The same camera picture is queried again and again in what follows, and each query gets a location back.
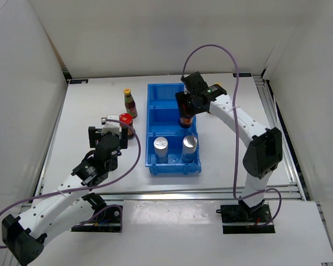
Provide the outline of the red-lid sauce jar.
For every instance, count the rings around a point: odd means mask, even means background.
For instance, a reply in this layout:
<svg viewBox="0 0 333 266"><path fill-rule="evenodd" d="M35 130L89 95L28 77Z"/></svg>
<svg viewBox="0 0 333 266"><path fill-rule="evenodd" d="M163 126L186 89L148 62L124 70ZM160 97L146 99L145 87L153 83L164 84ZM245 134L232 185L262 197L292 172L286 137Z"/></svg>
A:
<svg viewBox="0 0 333 266"><path fill-rule="evenodd" d="M132 139L134 137L134 127L133 127L133 118L128 113L123 113L119 115L119 120L129 125L128 129L128 138Z"/></svg>
<svg viewBox="0 0 333 266"><path fill-rule="evenodd" d="M179 125L183 129L191 128L194 123L194 116L192 117L180 117Z"/></svg>

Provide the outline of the silver can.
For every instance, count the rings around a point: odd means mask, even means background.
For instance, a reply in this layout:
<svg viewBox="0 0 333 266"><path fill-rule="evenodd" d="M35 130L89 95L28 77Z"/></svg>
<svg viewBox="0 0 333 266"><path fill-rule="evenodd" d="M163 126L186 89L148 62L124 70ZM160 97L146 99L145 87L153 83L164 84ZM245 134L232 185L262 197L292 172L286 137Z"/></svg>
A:
<svg viewBox="0 0 333 266"><path fill-rule="evenodd" d="M164 137L157 137L154 142L155 159L157 163L168 163L168 141Z"/></svg>
<svg viewBox="0 0 333 266"><path fill-rule="evenodd" d="M196 149L198 146L198 139L193 135L188 135L183 139L183 148L181 159L186 163L194 161Z"/></svg>

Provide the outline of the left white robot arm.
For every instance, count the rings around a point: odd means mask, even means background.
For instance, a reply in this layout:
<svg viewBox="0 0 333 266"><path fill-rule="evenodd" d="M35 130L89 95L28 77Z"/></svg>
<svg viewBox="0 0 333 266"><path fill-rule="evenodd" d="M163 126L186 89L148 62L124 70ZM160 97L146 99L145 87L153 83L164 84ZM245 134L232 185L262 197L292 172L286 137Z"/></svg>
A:
<svg viewBox="0 0 333 266"><path fill-rule="evenodd" d="M107 122L88 129L91 150L54 192L39 195L29 210L3 218L2 241L19 265L28 265L55 237L85 221L101 221L107 207L92 190L118 167L121 150L128 147L126 125Z"/></svg>

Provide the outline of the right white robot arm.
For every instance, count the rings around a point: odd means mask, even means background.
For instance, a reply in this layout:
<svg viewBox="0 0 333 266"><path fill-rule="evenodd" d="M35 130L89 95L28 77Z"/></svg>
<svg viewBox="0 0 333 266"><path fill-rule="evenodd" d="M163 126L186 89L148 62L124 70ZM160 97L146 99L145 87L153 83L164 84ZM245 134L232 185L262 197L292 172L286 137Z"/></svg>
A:
<svg viewBox="0 0 333 266"><path fill-rule="evenodd" d="M267 128L251 118L235 105L224 88L219 84L209 86L198 71L183 76L181 81L185 90L175 94L180 126L189 128L195 115L208 112L232 129L236 142L246 147L245 187L237 200L239 217L250 222L263 206L269 178L282 161L282 133L277 127Z"/></svg>

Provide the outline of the left tall sauce bottle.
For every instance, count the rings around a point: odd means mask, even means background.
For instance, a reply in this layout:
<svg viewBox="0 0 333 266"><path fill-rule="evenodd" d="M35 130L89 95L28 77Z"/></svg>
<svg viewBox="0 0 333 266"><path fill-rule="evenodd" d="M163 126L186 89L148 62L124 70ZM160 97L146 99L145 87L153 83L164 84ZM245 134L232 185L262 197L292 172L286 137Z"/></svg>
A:
<svg viewBox="0 0 333 266"><path fill-rule="evenodd" d="M125 109L127 113L135 119L138 116L137 107L135 105L134 98L132 96L132 92L129 88L123 90L124 93L124 103Z"/></svg>

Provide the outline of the blue three-compartment plastic bin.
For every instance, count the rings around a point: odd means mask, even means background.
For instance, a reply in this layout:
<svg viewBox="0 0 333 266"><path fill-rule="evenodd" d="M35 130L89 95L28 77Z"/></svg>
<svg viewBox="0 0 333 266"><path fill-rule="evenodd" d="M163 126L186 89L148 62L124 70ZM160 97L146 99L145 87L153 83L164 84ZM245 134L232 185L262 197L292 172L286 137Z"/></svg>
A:
<svg viewBox="0 0 333 266"><path fill-rule="evenodd" d="M196 150L193 162L182 160L183 139L187 135L198 135L196 119L188 129L179 125L175 94L183 91L182 83L148 84L145 166L152 175L191 175L201 172L199 150ZM154 140L157 137L164 137L168 141L168 162L164 164L156 161Z"/></svg>

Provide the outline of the right black corner label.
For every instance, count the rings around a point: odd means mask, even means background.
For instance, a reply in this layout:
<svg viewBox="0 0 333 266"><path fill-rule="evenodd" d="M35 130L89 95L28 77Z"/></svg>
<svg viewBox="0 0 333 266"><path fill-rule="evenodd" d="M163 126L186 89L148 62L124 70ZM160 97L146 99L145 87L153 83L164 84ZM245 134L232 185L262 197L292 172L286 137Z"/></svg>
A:
<svg viewBox="0 0 333 266"><path fill-rule="evenodd" d="M251 73L239 73L238 75L240 78L252 77Z"/></svg>

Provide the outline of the black corner label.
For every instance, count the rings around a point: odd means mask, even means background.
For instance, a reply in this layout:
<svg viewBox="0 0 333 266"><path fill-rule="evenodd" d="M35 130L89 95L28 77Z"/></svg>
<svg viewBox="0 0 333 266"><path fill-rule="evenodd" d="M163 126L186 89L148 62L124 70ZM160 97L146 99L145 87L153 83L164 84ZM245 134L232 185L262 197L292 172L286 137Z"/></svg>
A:
<svg viewBox="0 0 333 266"><path fill-rule="evenodd" d="M240 78L252 77L251 73L239 73L238 75Z"/></svg>
<svg viewBox="0 0 333 266"><path fill-rule="evenodd" d="M69 81L69 84L87 84L87 83L88 79L74 79Z"/></svg>

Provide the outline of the left black corner label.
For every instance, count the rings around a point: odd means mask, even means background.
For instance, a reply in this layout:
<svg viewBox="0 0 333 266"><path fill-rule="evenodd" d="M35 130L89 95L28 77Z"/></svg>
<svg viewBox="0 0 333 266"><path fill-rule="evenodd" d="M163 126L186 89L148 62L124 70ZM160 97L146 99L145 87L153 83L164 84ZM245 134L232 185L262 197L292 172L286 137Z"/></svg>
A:
<svg viewBox="0 0 333 266"><path fill-rule="evenodd" d="M74 79L69 81L69 84L87 84L87 83L88 79Z"/></svg>

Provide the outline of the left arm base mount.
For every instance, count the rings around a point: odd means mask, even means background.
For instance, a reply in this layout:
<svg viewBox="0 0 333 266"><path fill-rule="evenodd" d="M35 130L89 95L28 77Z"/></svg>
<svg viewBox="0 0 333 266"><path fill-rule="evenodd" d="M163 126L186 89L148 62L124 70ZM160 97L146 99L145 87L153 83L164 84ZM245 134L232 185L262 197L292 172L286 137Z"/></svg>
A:
<svg viewBox="0 0 333 266"><path fill-rule="evenodd" d="M123 220L122 205L108 205L108 208L84 225L74 226L71 232L121 233Z"/></svg>

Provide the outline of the right aluminium rail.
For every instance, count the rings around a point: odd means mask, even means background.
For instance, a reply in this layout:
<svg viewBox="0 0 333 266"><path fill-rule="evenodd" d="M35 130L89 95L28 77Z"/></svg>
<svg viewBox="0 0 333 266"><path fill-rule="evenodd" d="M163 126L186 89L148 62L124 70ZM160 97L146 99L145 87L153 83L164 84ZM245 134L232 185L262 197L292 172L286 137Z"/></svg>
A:
<svg viewBox="0 0 333 266"><path fill-rule="evenodd" d="M276 126L282 133L282 165L286 171L289 182L296 184L300 198L304 201L308 201L310 200L310 195L302 174L302 169L299 165L299 161L294 151L289 133L282 119L275 95L271 89L270 81L264 80L261 76L254 76L253 79L269 124L272 127Z"/></svg>

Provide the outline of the aluminium rail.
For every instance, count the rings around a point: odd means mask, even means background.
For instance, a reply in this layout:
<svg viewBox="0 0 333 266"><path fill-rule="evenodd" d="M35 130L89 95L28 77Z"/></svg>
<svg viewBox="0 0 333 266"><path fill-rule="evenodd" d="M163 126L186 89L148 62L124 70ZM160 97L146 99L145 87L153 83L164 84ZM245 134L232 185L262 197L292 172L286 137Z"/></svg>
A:
<svg viewBox="0 0 333 266"><path fill-rule="evenodd" d="M253 79L269 124L272 127L276 126L282 133L282 165L286 171L289 182L296 184L300 198L304 201L308 201L310 200L310 195L302 174L302 169L299 165L299 161L294 151L289 133L282 119L275 95L271 89L270 81L264 80L261 76L254 76Z"/></svg>
<svg viewBox="0 0 333 266"><path fill-rule="evenodd" d="M301 186L295 183L275 186L283 201L306 201L306 195ZM197 190L164 190L138 192L100 192L105 201L219 201L221 204L236 204L231 188L203 188Z"/></svg>

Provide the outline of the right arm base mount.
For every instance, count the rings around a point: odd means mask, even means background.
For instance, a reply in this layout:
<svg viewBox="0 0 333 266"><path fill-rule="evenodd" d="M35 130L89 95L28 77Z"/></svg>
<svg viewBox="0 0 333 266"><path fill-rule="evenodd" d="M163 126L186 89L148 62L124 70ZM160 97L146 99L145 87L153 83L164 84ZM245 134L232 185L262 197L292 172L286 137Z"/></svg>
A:
<svg viewBox="0 0 333 266"><path fill-rule="evenodd" d="M247 215L240 205L221 205L216 213L221 215L223 234L273 234L275 228L268 204Z"/></svg>

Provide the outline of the front aluminium rail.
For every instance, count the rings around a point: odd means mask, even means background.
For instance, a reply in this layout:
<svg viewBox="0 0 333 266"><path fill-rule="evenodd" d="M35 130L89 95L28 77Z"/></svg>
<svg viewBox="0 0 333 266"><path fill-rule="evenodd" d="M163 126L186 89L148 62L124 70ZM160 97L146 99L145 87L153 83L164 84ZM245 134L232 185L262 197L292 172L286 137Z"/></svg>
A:
<svg viewBox="0 0 333 266"><path fill-rule="evenodd" d="M306 201L306 195L301 186L295 183L275 186L283 201ZM219 201L221 204L236 204L231 188L203 188L197 190L164 190L138 192L100 192L105 201Z"/></svg>

